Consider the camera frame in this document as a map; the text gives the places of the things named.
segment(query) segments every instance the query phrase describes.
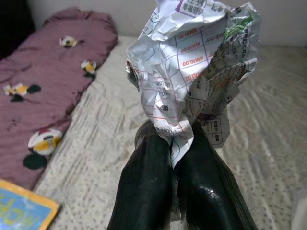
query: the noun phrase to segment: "patterned bedsheet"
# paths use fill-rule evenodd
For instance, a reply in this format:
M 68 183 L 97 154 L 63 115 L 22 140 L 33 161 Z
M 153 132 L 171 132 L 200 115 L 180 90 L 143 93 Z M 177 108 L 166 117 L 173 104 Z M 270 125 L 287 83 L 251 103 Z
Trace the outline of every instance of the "patterned bedsheet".
M 63 203 L 50 229 L 106 229 L 120 173 L 146 116 L 119 44 L 73 112 L 36 192 Z M 288 230 L 292 199 L 307 187 L 307 53 L 261 47 L 254 76 L 228 106 L 231 135 L 217 152 L 232 169 L 259 229 Z M 171 229 L 181 229 L 180 223 Z

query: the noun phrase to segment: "crumpled paper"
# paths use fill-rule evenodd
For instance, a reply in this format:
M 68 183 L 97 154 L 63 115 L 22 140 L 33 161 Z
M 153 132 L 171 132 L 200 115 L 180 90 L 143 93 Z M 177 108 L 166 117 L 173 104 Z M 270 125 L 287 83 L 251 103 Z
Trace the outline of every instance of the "crumpled paper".
M 127 49 L 128 78 L 177 162 L 202 124 L 221 147 L 229 136 L 226 106 L 255 69 L 260 16 L 250 3 L 231 8 L 213 0 L 157 0 L 139 39 Z

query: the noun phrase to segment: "bed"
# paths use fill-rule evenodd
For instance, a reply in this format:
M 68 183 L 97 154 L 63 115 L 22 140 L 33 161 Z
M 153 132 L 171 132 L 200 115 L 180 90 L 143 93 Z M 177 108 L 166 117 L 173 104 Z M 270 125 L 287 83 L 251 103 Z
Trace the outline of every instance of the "bed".
M 118 45 L 83 94 L 72 124 L 35 188 L 63 204 L 50 229 L 106 229 L 122 168 L 146 116 Z M 307 53 L 261 47 L 254 76 L 228 106 L 231 135 L 217 152 L 232 169 L 261 230 L 288 230 L 292 198 L 307 185 Z M 181 229 L 173 222 L 171 229 Z

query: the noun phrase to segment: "book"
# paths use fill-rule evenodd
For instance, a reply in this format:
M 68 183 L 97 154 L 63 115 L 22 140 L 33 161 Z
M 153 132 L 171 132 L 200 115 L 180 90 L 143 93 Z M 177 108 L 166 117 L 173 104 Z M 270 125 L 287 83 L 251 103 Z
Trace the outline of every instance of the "book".
M 50 199 L 0 180 L 0 230 L 46 230 L 59 208 Z

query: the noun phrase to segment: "yellow book border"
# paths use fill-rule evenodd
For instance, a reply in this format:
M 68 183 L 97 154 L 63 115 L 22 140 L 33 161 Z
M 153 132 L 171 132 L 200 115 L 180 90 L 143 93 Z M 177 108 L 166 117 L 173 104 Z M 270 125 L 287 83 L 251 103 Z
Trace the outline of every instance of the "yellow book border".
M 33 203 L 36 203 L 41 206 L 46 206 L 51 209 L 51 212 L 46 217 L 45 221 L 42 223 L 40 230 L 46 230 L 47 227 L 52 222 L 53 218 L 55 217 L 56 213 L 59 210 L 59 205 L 54 202 L 53 200 L 47 199 L 43 196 L 37 195 L 29 190 L 26 190 L 24 188 L 21 188 L 15 184 L 12 184 L 10 182 L 4 181 L 0 179 L 0 188 L 6 189 L 10 192 L 16 193 L 20 196 L 25 197 L 26 199 L 32 201 Z

